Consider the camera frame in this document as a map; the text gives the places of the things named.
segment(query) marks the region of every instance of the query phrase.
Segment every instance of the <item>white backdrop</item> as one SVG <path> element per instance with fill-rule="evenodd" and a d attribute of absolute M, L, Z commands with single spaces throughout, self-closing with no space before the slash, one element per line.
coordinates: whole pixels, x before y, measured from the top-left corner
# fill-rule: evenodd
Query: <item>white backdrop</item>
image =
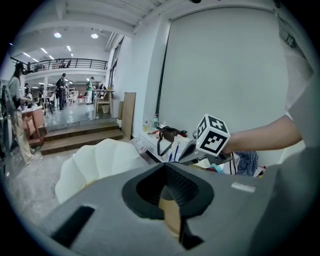
<path fill-rule="evenodd" d="M 266 125 L 284 114 L 286 62 L 274 14 L 219 8 L 171 24 L 159 120 L 189 137 L 204 114 L 231 133 Z M 283 150 L 262 151 L 259 164 L 279 161 Z"/>

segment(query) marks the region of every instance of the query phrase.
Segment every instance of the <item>gray device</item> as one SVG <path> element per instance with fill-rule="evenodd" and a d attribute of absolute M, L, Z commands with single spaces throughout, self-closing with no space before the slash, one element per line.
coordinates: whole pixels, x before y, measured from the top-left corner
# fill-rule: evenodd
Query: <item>gray device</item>
<path fill-rule="evenodd" d="M 106 177 L 47 216 L 41 229 L 54 241 L 43 238 L 43 243 L 57 255 L 264 254 L 292 231 L 316 198 L 320 172 L 305 166 L 317 158 L 319 150 L 306 149 L 269 167 L 263 178 L 180 163 Z M 179 205 L 179 241 L 158 208 L 165 186 Z"/>

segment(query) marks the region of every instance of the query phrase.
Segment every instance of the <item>ceiling light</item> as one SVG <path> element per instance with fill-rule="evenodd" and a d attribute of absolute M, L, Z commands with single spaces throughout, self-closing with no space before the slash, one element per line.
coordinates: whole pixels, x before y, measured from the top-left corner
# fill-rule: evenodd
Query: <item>ceiling light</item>
<path fill-rule="evenodd" d="M 58 32 L 57 32 L 57 33 L 54 33 L 53 35 L 54 35 L 54 37 L 56 37 L 56 38 L 60 38 L 60 37 L 61 37 L 61 34 L 58 33 Z"/>

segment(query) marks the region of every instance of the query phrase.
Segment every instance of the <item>window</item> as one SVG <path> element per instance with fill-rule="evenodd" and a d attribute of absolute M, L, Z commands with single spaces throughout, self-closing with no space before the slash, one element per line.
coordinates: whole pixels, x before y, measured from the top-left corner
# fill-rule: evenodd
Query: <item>window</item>
<path fill-rule="evenodd" d="M 110 69 L 110 76 L 109 76 L 109 87 L 114 87 L 115 83 L 115 75 L 116 75 L 116 69 L 117 69 L 117 62 L 118 62 L 118 56 L 120 53 L 120 48 L 122 45 L 123 39 L 121 42 L 118 44 L 118 46 L 115 48 L 114 53 L 113 53 L 113 58 L 112 58 L 112 63 L 111 63 L 111 69 Z"/>

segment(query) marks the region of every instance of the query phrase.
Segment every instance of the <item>human arm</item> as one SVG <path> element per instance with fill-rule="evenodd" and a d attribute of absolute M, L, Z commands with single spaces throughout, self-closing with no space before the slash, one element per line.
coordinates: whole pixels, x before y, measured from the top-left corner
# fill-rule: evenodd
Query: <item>human arm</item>
<path fill-rule="evenodd" d="M 280 150 L 301 140 L 294 121 L 284 115 L 265 126 L 231 134 L 222 152 Z"/>

